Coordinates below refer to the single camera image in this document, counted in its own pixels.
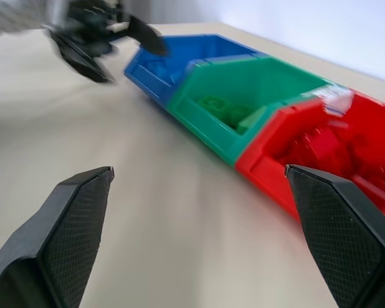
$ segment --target green bin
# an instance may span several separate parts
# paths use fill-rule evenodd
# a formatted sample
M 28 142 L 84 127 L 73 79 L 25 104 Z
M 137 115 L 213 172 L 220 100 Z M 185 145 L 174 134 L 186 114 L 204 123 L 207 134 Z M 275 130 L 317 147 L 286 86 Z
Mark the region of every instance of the green bin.
M 167 109 L 234 165 L 276 110 L 328 83 L 270 56 L 197 62 Z

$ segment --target plastic storage bin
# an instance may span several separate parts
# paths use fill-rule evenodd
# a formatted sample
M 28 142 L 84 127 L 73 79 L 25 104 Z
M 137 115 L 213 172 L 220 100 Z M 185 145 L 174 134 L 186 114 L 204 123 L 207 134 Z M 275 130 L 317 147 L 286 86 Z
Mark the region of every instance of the plastic storage bin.
M 164 39 L 170 56 L 156 56 L 140 49 L 124 71 L 127 78 L 162 107 L 167 105 L 174 90 L 188 73 L 191 61 L 264 55 L 220 35 L 167 36 Z
M 270 56 L 201 62 L 167 109 L 233 165 L 279 108 L 305 100 L 328 82 Z
M 385 214 L 385 105 L 355 92 L 342 117 L 319 98 L 285 108 L 239 158 L 236 169 L 299 220 L 287 164 L 353 181 Z

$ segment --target white table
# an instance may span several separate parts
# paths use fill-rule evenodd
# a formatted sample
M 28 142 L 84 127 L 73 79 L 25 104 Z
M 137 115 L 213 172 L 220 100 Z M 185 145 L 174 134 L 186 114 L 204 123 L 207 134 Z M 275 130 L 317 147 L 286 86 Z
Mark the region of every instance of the white table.
M 223 24 L 219 33 L 385 101 L 385 83 Z M 41 32 L 0 38 L 0 247 L 75 173 L 113 165 L 83 308 L 335 308 L 298 223 L 170 120 L 106 60 L 116 85 L 72 72 Z

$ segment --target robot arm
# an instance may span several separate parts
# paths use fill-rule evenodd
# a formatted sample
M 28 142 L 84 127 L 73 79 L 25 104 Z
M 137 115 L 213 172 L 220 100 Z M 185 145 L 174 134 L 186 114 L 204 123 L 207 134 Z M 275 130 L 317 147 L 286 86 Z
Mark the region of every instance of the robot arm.
M 47 29 L 62 59 L 98 83 L 112 81 L 97 58 L 111 53 L 116 40 L 130 37 L 150 53 L 167 55 L 159 33 L 130 15 L 122 0 L 107 1 L 0 0 L 0 33 Z

